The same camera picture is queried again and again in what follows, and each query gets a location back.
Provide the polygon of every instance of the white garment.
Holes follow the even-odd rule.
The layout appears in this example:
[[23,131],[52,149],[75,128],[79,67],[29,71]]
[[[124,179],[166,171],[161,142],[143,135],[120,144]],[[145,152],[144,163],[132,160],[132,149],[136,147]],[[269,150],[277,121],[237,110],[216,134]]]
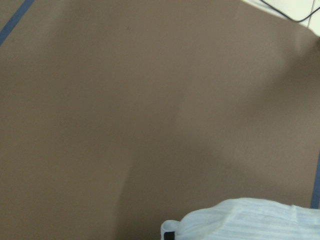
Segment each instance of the white garment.
[[164,232],[175,240],[320,240],[320,210],[275,201],[230,199],[187,214],[180,222],[167,220]]

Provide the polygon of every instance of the cord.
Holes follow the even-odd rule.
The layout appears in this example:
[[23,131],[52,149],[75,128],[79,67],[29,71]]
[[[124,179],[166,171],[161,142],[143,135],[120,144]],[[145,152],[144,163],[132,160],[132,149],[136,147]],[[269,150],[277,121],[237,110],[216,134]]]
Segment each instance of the cord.
[[295,23],[301,23],[305,20],[307,20],[308,18],[310,18],[313,14],[315,14],[318,10],[320,10],[320,7],[318,7],[316,10],[314,10],[313,12],[311,12],[308,16],[306,16],[305,18],[301,19],[301,20],[294,20],[291,17],[289,17],[287,14],[285,14],[284,12],[280,11],[279,9],[275,8],[274,6],[270,5],[269,3],[265,2],[264,0],[260,0],[260,2],[264,3],[265,5],[269,6],[272,10],[278,12],[279,14],[281,14],[282,16],[286,17],[287,19],[295,22]]

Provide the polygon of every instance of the black wire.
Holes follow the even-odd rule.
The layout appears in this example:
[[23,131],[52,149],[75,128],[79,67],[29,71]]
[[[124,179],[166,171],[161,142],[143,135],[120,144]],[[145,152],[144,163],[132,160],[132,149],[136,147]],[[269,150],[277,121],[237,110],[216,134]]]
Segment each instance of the black wire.
[[275,8],[274,6],[270,5],[269,3],[265,2],[264,0],[260,0],[260,2],[263,2],[265,5],[268,5],[272,10],[278,12],[279,14],[281,14],[282,16],[286,17],[287,19],[295,22],[295,23],[301,23],[305,20],[307,20],[308,18],[310,18],[313,14],[315,14],[318,10],[320,10],[320,7],[318,7],[316,10],[314,10],[313,12],[311,12],[308,16],[306,16],[305,18],[301,19],[301,20],[294,20],[291,17],[289,17],[287,14],[285,14],[284,12],[280,11],[279,9]]

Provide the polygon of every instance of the blue tape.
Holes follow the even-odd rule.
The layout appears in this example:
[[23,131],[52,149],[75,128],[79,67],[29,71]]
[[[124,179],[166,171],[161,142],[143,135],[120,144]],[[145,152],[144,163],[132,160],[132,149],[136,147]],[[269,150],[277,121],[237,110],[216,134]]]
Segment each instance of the blue tape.
[[319,209],[319,201],[320,201],[320,154],[318,158],[318,164],[316,167],[314,185],[313,185],[313,193],[311,199],[311,206],[312,209]]
[[10,20],[6,23],[3,29],[0,31],[0,46],[18,24],[20,19],[25,15],[31,5],[34,3],[35,0],[25,0],[18,10],[13,14]]

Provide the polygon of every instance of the striped fabric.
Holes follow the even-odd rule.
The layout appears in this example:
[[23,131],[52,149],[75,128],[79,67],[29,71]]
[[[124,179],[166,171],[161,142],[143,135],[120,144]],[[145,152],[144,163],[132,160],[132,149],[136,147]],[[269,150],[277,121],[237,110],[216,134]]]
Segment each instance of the striped fabric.
[[239,198],[165,221],[175,240],[320,240],[320,210]]

